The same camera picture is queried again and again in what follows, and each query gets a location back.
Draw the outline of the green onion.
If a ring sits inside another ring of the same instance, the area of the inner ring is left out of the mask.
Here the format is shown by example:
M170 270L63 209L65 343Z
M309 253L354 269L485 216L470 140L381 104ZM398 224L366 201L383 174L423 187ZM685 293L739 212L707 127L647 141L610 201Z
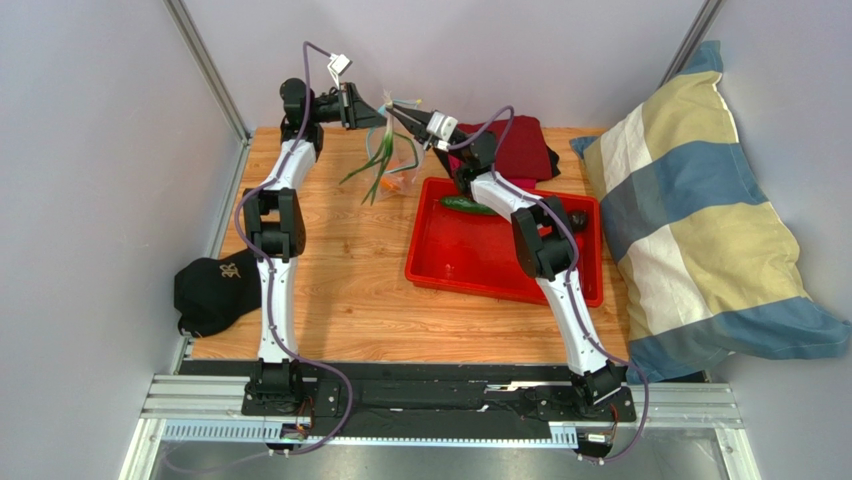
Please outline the green onion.
M384 124L379 126L382 130L380 140L372 147L371 140L377 127L370 127L365 140L367 160L340 180L340 184L343 184L356 175L371 171L373 181L362 199L363 203L369 200L371 205L381 195L402 194L410 187L424 157L422 148L396 128L396 123L388 112L389 107L396 106L413 107L417 110L423 100L393 98L390 92L385 90L383 101L378 108L378 113L384 121Z

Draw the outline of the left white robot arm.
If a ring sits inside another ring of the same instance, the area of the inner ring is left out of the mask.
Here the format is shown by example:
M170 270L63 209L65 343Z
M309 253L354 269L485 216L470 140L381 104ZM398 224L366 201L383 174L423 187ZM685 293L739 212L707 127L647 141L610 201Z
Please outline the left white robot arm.
M295 274L307 241L298 189L318 160L322 126L338 122L347 129L369 129L384 121L352 82L316 95L305 81L291 78L279 93L284 109L279 158L238 204L243 221L238 231L258 261L264 323L258 360L245 386L247 416L293 416L310 404L294 322Z

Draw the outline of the orange fruit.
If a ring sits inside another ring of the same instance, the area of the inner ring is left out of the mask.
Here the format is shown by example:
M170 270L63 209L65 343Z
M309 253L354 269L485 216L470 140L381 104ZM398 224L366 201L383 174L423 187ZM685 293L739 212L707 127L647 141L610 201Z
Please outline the orange fruit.
M379 181L378 193L380 195L393 195L400 193L406 186L406 171L398 171L401 163L396 160L390 160L387 164L385 172L382 174Z

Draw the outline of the clear zip top bag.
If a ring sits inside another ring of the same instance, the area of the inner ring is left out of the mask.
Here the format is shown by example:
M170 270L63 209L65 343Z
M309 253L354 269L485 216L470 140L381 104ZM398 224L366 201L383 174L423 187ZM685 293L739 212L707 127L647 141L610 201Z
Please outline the clear zip top bag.
M402 194L410 187L424 156L422 148L403 134L393 120L368 130L365 150L374 181L364 200L370 200L371 204L389 195Z

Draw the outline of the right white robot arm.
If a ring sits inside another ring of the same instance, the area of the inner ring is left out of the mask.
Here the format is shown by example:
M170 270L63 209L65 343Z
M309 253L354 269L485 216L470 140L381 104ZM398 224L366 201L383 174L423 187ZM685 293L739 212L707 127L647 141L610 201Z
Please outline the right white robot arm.
M606 407L622 388L619 361L601 345L583 298L580 251L562 201L527 193L497 171L505 137L490 131L491 120L466 133L456 118L437 110L427 113L389 101L385 112L425 149L456 157L461 163L453 175L457 190L510 223L518 264L536 281L558 324L573 388L586 407Z

